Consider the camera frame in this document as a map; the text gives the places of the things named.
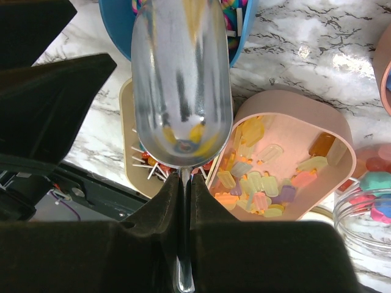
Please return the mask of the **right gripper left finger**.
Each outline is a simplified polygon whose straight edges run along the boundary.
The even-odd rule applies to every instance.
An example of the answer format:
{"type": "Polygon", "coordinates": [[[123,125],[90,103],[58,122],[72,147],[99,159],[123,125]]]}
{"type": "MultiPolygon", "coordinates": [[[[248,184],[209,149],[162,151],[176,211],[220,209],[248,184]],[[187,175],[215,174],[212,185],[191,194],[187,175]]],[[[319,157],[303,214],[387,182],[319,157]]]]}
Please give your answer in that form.
{"type": "Polygon", "coordinates": [[[175,292],[178,176],[123,222],[1,225],[2,292],[175,292]]]}

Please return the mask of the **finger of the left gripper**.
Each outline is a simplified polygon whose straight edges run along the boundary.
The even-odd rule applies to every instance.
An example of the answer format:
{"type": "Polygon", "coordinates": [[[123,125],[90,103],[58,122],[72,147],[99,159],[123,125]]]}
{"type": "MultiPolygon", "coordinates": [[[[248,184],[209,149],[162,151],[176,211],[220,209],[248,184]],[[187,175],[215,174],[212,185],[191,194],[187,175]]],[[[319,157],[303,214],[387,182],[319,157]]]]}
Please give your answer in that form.
{"type": "Polygon", "coordinates": [[[70,1],[1,1],[1,69],[33,65],[76,14],[70,1]]]}

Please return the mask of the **pink tray star candies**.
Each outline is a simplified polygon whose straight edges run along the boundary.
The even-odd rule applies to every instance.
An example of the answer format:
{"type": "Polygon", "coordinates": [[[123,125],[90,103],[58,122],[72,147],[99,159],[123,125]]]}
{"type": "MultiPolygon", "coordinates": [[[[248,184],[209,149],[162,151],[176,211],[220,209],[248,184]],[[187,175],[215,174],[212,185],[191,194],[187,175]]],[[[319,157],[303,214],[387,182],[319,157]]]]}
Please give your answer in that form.
{"type": "Polygon", "coordinates": [[[382,106],[390,115],[390,24],[381,34],[376,46],[373,70],[382,106]]]}

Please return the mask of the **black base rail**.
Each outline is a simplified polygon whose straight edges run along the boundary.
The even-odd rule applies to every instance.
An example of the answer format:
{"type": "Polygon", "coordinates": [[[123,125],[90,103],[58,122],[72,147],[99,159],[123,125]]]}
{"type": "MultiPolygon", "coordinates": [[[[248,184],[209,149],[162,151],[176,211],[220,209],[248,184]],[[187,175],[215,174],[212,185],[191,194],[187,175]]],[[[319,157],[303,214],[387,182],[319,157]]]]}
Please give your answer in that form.
{"type": "Polygon", "coordinates": [[[78,220],[86,217],[76,210],[76,206],[120,222],[149,200],[133,189],[71,163],[58,165],[50,178],[58,184],[61,191],[53,190],[47,194],[78,220]]]}

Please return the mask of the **beige tray round lollipops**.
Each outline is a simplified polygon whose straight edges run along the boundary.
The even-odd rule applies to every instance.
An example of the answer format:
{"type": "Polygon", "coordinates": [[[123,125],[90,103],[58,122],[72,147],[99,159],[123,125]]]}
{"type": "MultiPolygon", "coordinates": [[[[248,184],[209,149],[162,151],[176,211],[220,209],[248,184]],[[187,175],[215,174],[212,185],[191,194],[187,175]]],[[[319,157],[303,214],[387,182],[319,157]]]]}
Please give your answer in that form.
{"type": "Polygon", "coordinates": [[[127,80],[119,93],[120,115],[124,146],[125,175],[133,189],[153,198],[162,188],[169,174],[175,170],[155,165],[148,160],[136,133],[132,80],[127,80]]]}

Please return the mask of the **pink tray popsicle candies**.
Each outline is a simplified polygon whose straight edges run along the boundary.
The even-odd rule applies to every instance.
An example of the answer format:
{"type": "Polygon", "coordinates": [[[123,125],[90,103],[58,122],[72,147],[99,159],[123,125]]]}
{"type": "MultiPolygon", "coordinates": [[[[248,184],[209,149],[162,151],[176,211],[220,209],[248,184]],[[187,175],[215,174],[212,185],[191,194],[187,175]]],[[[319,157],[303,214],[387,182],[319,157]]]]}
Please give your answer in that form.
{"type": "Polygon", "coordinates": [[[208,188],[242,221],[294,221],[353,173],[351,130],[334,108],[268,90],[239,109],[208,188]]]}

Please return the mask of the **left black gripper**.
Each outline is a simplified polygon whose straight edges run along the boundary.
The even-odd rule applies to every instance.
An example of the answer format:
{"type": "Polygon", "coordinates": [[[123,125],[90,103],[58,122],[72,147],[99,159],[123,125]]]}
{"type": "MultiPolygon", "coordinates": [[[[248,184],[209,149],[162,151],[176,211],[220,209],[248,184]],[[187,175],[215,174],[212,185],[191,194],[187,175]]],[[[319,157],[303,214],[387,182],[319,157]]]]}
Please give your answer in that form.
{"type": "Polygon", "coordinates": [[[26,221],[49,192],[97,93],[107,53],[1,72],[1,221],[26,221]]]}

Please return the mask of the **blue tray swirl lollipops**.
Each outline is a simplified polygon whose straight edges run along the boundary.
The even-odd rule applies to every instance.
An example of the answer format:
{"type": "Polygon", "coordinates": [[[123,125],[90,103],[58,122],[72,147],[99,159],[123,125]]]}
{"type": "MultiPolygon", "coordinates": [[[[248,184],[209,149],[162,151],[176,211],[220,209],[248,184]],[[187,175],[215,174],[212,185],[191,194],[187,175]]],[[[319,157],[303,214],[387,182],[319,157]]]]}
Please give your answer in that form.
{"type": "MultiPolygon", "coordinates": [[[[128,60],[131,59],[131,40],[136,15],[144,1],[101,0],[98,2],[101,17],[115,47],[128,60]]],[[[258,8],[258,1],[221,1],[224,13],[230,66],[244,48],[258,8]]]]}

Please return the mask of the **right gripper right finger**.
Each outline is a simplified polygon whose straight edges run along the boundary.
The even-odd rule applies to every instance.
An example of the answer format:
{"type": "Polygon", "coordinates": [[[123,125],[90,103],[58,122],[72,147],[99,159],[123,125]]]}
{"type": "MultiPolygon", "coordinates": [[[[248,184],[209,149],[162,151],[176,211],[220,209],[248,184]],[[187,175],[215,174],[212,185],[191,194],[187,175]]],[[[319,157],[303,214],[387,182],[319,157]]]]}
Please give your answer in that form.
{"type": "Polygon", "coordinates": [[[197,292],[360,292],[341,237],[323,222],[241,222],[192,179],[197,292]]]}

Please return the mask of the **gold jar lid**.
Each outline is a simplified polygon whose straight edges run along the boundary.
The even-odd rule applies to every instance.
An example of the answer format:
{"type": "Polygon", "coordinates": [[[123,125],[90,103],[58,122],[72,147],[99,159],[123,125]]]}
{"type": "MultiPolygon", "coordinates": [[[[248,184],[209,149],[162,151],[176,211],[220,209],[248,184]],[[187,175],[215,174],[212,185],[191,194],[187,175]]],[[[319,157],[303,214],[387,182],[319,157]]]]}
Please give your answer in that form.
{"type": "Polygon", "coordinates": [[[333,213],[330,210],[321,206],[315,206],[310,210],[310,213],[316,214],[317,219],[320,222],[325,222],[334,226],[334,217],[333,217],[333,213]]]}

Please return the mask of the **clear plastic jar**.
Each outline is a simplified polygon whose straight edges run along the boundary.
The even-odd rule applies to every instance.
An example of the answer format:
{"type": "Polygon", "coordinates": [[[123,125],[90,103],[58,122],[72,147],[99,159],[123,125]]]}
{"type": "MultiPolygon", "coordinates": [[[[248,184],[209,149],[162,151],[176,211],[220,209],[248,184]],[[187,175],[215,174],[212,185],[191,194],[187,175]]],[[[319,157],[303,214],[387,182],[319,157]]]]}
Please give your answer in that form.
{"type": "Polygon", "coordinates": [[[351,250],[390,261],[390,143],[359,148],[356,159],[335,194],[334,226],[351,250]]]}

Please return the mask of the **metal candy scoop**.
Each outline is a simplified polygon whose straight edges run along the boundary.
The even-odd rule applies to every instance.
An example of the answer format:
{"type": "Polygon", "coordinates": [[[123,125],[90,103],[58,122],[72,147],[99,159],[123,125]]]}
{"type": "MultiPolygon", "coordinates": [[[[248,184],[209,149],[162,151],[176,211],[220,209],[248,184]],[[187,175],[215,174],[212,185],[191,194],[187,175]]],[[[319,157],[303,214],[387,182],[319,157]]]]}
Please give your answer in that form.
{"type": "Polygon", "coordinates": [[[226,146],[233,124],[224,14],[218,1],[147,1],[131,43],[136,129],[150,155],[178,173],[175,279],[194,292],[191,173],[226,146]]]}

